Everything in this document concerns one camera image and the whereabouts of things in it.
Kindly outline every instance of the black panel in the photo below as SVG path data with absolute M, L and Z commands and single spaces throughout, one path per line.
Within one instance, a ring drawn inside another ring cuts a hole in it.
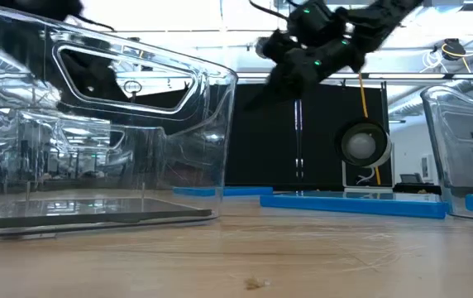
M 263 84 L 240 84 L 227 158 L 226 185 L 296 185 L 294 102 L 247 112 Z
M 365 89 L 369 118 L 389 131 L 385 97 L 380 89 Z M 302 100 L 303 184 L 319 189 L 342 187 L 342 164 L 334 151 L 336 131 L 353 119 L 363 116 L 359 88 L 320 85 Z M 392 185 L 390 161 L 380 168 L 382 185 Z M 348 185 L 355 185 L 358 175 L 368 176 L 369 169 L 347 165 Z

